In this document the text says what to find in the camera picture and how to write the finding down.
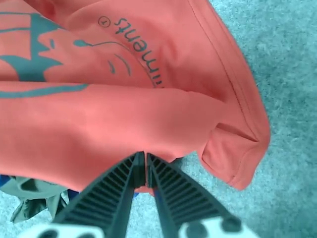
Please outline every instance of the crumpled clothing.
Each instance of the crumpled clothing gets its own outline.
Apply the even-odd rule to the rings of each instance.
[[[0,112],[0,174],[75,191],[136,151],[244,189],[270,138],[207,0],[0,0]]]
[[[19,206],[11,216],[11,222],[26,221],[45,209],[48,209],[52,218],[55,218],[66,207],[67,202],[62,197],[62,193],[67,188],[32,178],[9,177],[10,180],[2,185],[0,190],[20,200]]]

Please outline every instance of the orange t-shirt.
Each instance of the orange t-shirt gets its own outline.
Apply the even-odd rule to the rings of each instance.
[[[0,0],[0,112],[0,174],[77,191],[142,150],[244,189],[270,137],[207,0]]]

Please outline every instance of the carpet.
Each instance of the carpet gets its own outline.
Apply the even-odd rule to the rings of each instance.
[[[271,124],[271,144],[250,186],[236,191],[201,166],[195,153],[184,172],[262,238],[317,237],[317,1],[211,0],[254,74]],[[0,238],[15,238],[44,211],[14,225],[16,198],[0,193]],[[155,201],[133,201],[128,238],[161,238]]]

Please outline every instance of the blue fabric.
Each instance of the blue fabric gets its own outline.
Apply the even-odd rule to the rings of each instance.
[[[10,180],[10,177],[7,175],[0,175],[0,187],[2,185],[5,185],[6,182],[8,182]]]

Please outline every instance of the olive green fabric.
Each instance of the olive green fabric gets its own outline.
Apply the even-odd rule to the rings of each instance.
[[[67,188],[42,180],[10,176],[0,190],[20,200],[10,219],[14,223],[26,221],[45,209],[54,218],[67,205],[61,196]]]

